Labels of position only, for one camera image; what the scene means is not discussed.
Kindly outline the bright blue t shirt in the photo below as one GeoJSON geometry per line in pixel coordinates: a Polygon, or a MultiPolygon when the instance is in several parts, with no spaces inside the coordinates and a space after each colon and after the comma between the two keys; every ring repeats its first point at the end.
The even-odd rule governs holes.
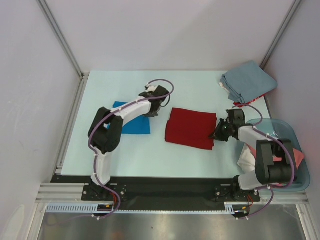
{"type": "Polygon", "coordinates": [[[137,103],[130,103],[116,101],[113,104],[113,110],[120,109],[116,116],[123,118],[122,134],[129,135],[148,135],[151,133],[149,118],[144,116],[151,110],[151,103],[149,101],[142,101],[137,103]]]}

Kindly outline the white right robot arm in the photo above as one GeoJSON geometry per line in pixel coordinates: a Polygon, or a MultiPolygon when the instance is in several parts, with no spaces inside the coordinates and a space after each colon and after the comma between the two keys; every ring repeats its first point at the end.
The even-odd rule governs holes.
{"type": "Polygon", "coordinates": [[[227,109],[227,118],[221,118],[210,139],[227,142],[234,138],[255,149],[253,171],[236,177],[237,184],[230,188],[231,196],[242,201],[249,190],[286,189],[296,177],[296,160],[292,142],[286,138],[276,138],[258,129],[263,115],[254,124],[246,122],[242,109],[227,109]]]}

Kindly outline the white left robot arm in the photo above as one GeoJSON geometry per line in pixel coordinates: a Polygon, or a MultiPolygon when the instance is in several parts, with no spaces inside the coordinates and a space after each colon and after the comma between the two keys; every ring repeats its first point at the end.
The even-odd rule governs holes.
{"type": "Polygon", "coordinates": [[[140,116],[155,117],[172,92],[163,86],[148,85],[132,102],[119,107],[98,109],[88,131],[88,147],[94,152],[93,194],[100,200],[110,196],[112,152],[121,142],[123,127],[140,116]]]}

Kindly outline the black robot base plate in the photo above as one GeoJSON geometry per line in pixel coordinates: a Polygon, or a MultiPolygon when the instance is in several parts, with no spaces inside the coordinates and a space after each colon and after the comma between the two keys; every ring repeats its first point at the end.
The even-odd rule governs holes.
{"type": "Polygon", "coordinates": [[[111,177],[106,186],[120,196],[125,209],[168,206],[175,210],[222,203],[260,202],[259,193],[241,190],[234,178],[111,177]]]}

